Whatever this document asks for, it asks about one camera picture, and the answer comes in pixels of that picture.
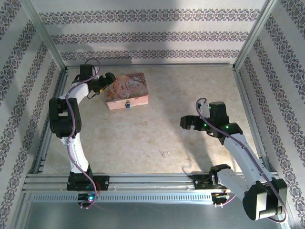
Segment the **box lid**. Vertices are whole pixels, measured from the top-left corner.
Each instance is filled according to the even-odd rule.
[[[119,75],[105,92],[107,103],[146,96],[148,91],[144,73]]]

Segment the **small white object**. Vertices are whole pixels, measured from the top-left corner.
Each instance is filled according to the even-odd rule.
[[[200,101],[199,104],[200,106],[200,113],[203,115],[205,118],[210,117],[210,109],[209,109],[209,104],[206,102],[204,103],[203,101]]]

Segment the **cable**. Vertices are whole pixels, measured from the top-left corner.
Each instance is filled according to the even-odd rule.
[[[241,146],[242,149],[244,149],[247,154],[249,155],[250,159],[252,160],[252,162],[254,163],[254,165],[256,166],[256,168],[258,169],[258,171],[261,173],[262,177],[266,180],[267,184],[269,185],[269,187],[271,188],[271,190],[274,192],[275,196],[277,197],[278,201],[280,202],[280,204],[282,205],[282,208],[284,210],[285,213],[285,217],[283,220],[277,220],[277,219],[273,219],[271,217],[268,217],[269,220],[271,220],[272,222],[275,223],[286,223],[288,220],[288,211],[287,208],[282,200],[282,198],[280,197],[279,193],[276,191],[275,187],[273,186],[273,184],[271,183],[271,181],[268,179],[267,175],[263,172],[263,170],[261,169],[261,167],[259,166],[259,164],[256,162],[256,160],[254,159],[253,155],[251,154],[251,152],[249,151],[249,149],[239,140],[237,140],[236,138],[232,137],[231,135],[227,134],[226,132],[218,129],[216,126],[213,126],[212,124],[210,124],[205,117],[203,117],[203,115],[200,113],[198,104],[201,100],[204,100],[203,103],[206,103],[207,99],[206,98],[200,98],[197,100],[196,102],[196,111],[198,113],[198,115],[200,116],[200,118],[212,129],[216,130],[217,132],[223,134],[224,136],[233,139],[237,144],[239,144]]]
[[[233,195],[231,197],[231,199],[227,200],[225,203],[223,204],[215,204],[216,207],[223,207],[224,205],[227,205],[228,203],[230,203],[232,200],[234,200],[234,198],[236,197],[236,195]]]
[[[74,135],[74,132],[75,132],[75,116],[74,116],[74,112],[73,112],[73,109],[72,109],[72,107],[71,107],[71,104],[70,104],[70,102],[69,102],[69,94],[71,93],[71,91],[73,91],[73,89],[75,89],[77,86],[79,86],[79,85],[81,85],[81,84],[83,84],[83,83],[86,83],[86,82],[88,82],[88,81],[90,81],[90,80],[92,80],[92,79],[94,79],[99,73],[100,73],[100,70],[101,70],[101,63],[99,62],[99,60],[97,60],[97,59],[95,59],[95,58],[91,58],[91,59],[88,59],[86,62],[85,62],[85,64],[88,62],[88,61],[90,61],[90,60],[95,60],[95,61],[97,61],[98,63],[99,63],[99,70],[97,71],[97,73],[94,75],[94,76],[92,76],[92,77],[90,77],[89,79],[87,79],[87,80],[84,80],[84,81],[82,81],[82,82],[80,82],[80,83],[78,83],[78,84],[76,84],[76,85],[74,85],[73,87],[71,87],[69,90],[68,90],[68,92],[66,93],[66,96],[65,96],[65,100],[66,100],[66,103],[67,103],[67,106],[68,106],[68,108],[69,108],[69,111],[70,111],[70,113],[71,113],[71,117],[72,117],[72,131],[71,131],[71,134],[68,136],[68,138],[67,138],[67,149],[68,149],[68,155],[69,155],[69,158],[70,158],[70,160],[72,161],[72,163],[87,177],[87,179],[92,183],[92,185],[93,185],[93,188],[94,188],[94,193],[95,193],[95,195],[94,195],[94,199],[93,199],[93,201],[92,202],[89,202],[89,201],[83,201],[82,203],[81,203],[81,208],[83,208],[83,204],[84,203],[89,203],[90,205],[89,206],[87,206],[86,207],[86,209],[89,209],[93,204],[94,204],[94,202],[95,202],[95,200],[96,200],[96,196],[97,196],[97,190],[96,190],[96,185],[95,185],[95,183],[94,183],[94,181],[91,179],[91,177],[76,163],[76,161],[73,159],[73,157],[72,157],[72,155],[71,155],[71,152],[70,152],[70,138]]]
[[[96,96],[96,94],[93,94],[93,96],[91,96],[91,97],[89,97],[89,96],[87,95],[87,98],[88,98],[88,99],[92,99],[94,96]]]

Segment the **pink tin box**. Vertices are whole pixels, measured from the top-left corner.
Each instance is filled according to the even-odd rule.
[[[144,73],[120,75],[105,92],[106,104],[110,110],[148,104]]]

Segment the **patterned wallpaper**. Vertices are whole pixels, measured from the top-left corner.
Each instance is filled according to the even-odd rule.
[[[234,63],[265,0],[64,2],[33,0],[65,64],[78,65]]]
[[[280,0],[239,69],[269,162],[288,185],[288,203],[305,228],[305,8]]]
[[[9,228],[38,152],[59,68],[18,0],[1,0],[0,229]]]

